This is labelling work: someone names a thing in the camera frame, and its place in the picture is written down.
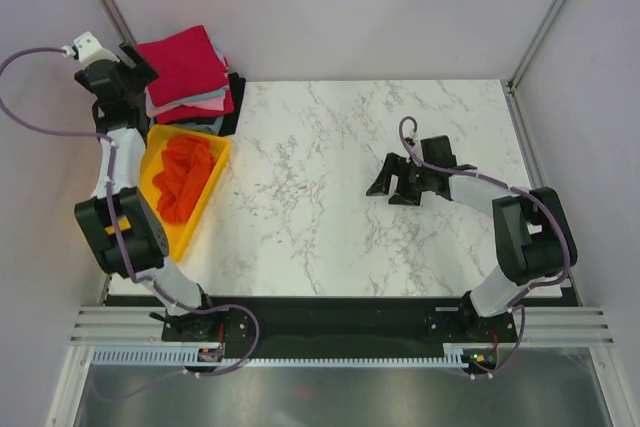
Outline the yellow plastic tray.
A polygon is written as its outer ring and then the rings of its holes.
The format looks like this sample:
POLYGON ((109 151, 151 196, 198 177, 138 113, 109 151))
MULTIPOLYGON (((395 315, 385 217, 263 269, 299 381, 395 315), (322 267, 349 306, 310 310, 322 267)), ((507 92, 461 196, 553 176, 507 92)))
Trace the yellow plastic tray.
POLYGON ((232 143, 228 138, 189 131, 170 125, 154 125, 148 134, 146 151, 141 161, 139 188, 164 227, 168 238, 169 255, 176 262, 182 260, 189 247, 196 226, 227 166, 231 145, 232 143), (157 210, 157 204, 161 198, 161 190, 153 183, 153 178, 164 171, 162 154, 166 150, 167 144, 173 138, 185 135, 207 140, 209 142, 209 152, 213 156, 215 164, 207 182, 203 185, 198 200, 194 203, 194 209, 189 219, 184 223, 171 223, 167 222, 157 210))

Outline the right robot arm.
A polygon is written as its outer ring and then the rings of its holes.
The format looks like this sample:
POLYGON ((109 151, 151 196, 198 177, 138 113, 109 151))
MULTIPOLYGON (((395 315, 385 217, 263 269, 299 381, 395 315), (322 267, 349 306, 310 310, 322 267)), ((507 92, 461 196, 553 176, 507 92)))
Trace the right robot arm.
POLYGON ((368 197, 418 206, 423 194, 432 193, 492 220, 497 266, 462 296, 452 316, 455 330, 480 340, 508 321, 509 310, 530 291, 554 282, 576 264, 577 248, 559 196, 547 187, 509 187, 458 163, 446 135, 420 142, 406 137, 403 142, 410 154, 386 155, 368 197))

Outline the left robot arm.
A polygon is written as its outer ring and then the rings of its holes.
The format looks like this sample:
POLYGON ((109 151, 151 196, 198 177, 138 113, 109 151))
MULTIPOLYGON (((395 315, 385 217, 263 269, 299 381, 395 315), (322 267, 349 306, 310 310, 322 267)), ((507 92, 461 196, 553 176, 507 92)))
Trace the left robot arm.
POLYGON ((75 79, 96 98, 92 115, 102 148, 96 187, 74 215, 102 271, 145 287, 164 305, 156 318, 165 324, 165 340, 208 341, 215 323, 202 313, 204 291, 170 259, 165 230, 139 188, 149 132, 145 89, 158 75, 132 45, 120 48, 131 65, 89 32, 72 46, 82 65, 75 79))

